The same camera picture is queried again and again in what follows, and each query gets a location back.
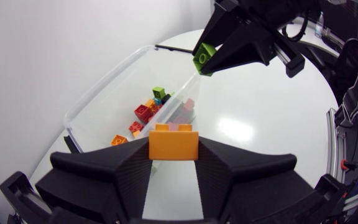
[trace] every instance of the orange lego brick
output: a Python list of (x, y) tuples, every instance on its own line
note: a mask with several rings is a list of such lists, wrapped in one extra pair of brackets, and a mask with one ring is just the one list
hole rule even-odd
[(178, 131), (169, 128), (169, 124), (156, 124), (149, 132), (149, 159), (198, 160), (198, 131), (192, 131), (191, 124), (179, 124)]
[(125, 142), (128, 142), (128, 140), (124, 137), (124, 136), (121, 136), (119, 134), (116, 134), (114, 139), (112, 139), (112, 141), (110, 142), (110, 144), (112, 146), (117, 146), (119, 144), (123, 144)]
[(132, 133), (134, 135), (134, 137), (136, 138), (136, 136), (140, 133), (140, 131), (135, 131), (134, 133)]
[(150, 109), (152, 109), (153, 106), (156, 106), (154, 100), (152, 99), (147, 100), (147, 102), (144, 105)]

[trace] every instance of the green lego brick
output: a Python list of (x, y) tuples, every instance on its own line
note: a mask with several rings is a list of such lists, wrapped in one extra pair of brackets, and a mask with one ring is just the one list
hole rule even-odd
[(154, 97), (157, 99), (162, 99), (165, 96), (165, 90), (161, 87), (154, 87), (153, 89)]
[(211, 44), (201, 43), (196, 55), (194, 55), (193, 62), (200, 75), (211, 76), (213, 73), (203, 74), (201, 68), (203, 65), (215, 54), (216, 49)]

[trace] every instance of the clear plastic container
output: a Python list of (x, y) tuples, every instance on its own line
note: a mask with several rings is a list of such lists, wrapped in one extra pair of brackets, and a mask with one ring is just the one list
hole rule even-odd
[(133, 140), (128, 128), (140, 122), (134, 110), (154, 97), (156, 86), (175, 93), (137, 138), (148, 136), (156, 123), (191, 123), (195, 113), (183, 113), (183, 105), (196, 101), (200, 84), (192, 59), (192, 54), (146, 46), (108, 72), (65, 115), (65, 128), (77, 148), (89, 152), (109, 147), (116, 134)]

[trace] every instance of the white table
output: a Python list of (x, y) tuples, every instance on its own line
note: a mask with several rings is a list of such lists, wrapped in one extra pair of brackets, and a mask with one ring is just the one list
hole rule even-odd
[[(294, 24), (287, 30), (295, 34), (299, 28), (299, 24)], [(321, 40), (310, 35), (313, 32), (307, 28), (303, 40), (321, 44)], [(187, 32), (161, 45), (192, 50), (201, 33), (202, 30)], [(330, 108), (337, 108), (335, 97), (310, 61), (306, 59), (305, 69), (296, 77), (288, 78), (284, 64), (274, 58), (268, 67), (252, 63), (201, 77), (193, 126), (202, 137), (239, 148), (263, 154), (296, 155), (295, 170), (314, 187), (326, 173), (326, 112)], [(48, 163), (51, 152), (68, 151), (62, 138), (65, 134), (59, 136), (30, 178), (32, 184), (52, 168)], [(143, 217), (159, 220), (203, 217), (194, 162), (160, 164), (149, 182)]]

